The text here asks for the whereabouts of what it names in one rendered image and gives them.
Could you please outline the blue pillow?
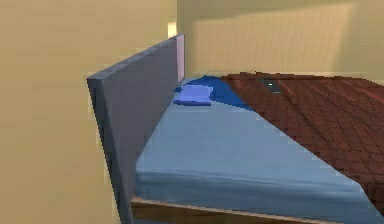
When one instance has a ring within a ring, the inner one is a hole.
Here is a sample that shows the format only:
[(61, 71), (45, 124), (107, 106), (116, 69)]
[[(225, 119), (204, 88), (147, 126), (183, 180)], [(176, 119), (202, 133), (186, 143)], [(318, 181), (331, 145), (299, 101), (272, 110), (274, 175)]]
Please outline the blue pillow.
[(212, 92), (213, 88), (209, 86), (184, 85), (178, 89), (173, 102), (184, 106), (210, 106)]

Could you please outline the dark red quilted blanket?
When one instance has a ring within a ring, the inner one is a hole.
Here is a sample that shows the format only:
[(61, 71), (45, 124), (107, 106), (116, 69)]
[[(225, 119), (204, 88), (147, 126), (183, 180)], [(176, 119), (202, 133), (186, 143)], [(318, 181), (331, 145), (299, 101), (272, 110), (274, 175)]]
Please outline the dark red quilted blanket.
[[(274, 80), (281, 93), (262, 79)], [(359, 183), (384, 216), (384, 86), (362, 78), (260, 72), (221, 80), (264, 119)]]

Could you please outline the small dark phone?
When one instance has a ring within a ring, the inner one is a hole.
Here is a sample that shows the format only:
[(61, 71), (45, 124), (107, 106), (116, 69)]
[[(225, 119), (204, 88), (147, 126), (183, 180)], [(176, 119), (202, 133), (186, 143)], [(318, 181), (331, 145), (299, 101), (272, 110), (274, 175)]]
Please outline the small dark phone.
[(281, 93), (280, 87), (276, 84), (276, 82), (274, 80), (262, 79), (261, 82), (272, 93), (274, 93), (274, 94), (280, 94)]

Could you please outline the bed with grey headboard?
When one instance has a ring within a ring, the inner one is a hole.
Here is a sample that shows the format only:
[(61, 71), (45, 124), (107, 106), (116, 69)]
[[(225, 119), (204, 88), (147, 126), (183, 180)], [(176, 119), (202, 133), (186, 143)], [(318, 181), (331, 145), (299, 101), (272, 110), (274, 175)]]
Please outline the bed with grey headboard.
[[(91, 75), (121, 224), (384, 224), (359, 183), (245, 104), (223, 76), (184, 76), (171, 37)], [(210, 106), (173, 102), (213, 88)]]

